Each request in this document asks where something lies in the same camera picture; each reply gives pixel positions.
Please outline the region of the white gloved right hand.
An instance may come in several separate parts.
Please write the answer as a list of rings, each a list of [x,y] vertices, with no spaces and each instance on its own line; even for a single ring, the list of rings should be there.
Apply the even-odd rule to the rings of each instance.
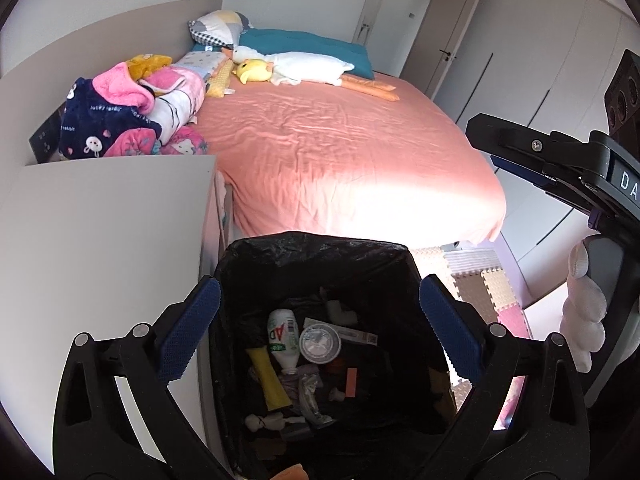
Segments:
[[[605,342],[603,319],[608,304],[600,286],[588,275],[589,255],[584,240],[577,243],[568,257],[566,286],[560,333],[570,348],[576,370],[588,373],[592,355]]]

